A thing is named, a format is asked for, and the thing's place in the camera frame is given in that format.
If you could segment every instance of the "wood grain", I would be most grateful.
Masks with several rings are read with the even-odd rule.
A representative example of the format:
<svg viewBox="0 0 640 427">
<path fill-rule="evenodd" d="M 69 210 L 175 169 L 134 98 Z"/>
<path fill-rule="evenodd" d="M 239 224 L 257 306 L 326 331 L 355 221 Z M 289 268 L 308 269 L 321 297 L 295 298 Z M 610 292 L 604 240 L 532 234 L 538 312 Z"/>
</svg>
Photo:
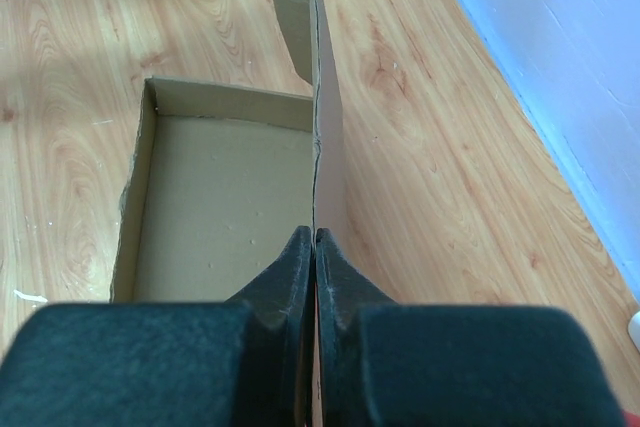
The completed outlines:
<svg viewBox="0 0 640 427">
<path fill-rule="evenodd" d="M 455 0 L 326 0 L 355 264 L 405 302 L 551 304 L 640 411 L 637 305 Z M 308 93 L 271 0 L 0 0 L 0 348 L 108 297 L 142 79 Z"/>
</svg>

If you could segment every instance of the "blue wall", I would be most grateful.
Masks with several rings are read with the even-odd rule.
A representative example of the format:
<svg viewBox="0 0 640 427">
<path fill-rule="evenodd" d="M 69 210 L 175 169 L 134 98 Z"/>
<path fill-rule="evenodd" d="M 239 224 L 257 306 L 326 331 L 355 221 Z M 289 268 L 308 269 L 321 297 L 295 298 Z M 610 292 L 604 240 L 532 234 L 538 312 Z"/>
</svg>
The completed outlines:
<svg viewBox="0 0 640 427">
<path fill-rule="evenodd" d="M 640 0 L 460 0 L 640 299 Z"/>
</svg>

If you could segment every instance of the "cardboard box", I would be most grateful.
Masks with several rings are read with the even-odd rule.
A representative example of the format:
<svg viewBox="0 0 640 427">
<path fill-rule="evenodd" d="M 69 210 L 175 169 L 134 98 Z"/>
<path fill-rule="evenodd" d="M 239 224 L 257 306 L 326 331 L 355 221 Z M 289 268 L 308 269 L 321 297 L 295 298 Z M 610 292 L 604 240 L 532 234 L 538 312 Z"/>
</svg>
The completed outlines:
<svg viewBox="0 0 640 427">
<path fill-rule="evenodd" d="M 344 238 L 342 105 L 323 0 L 274 6 L 313 97 L 145 82 L 114 301 L 226 300 L 298 225 Z"/>
</svg>

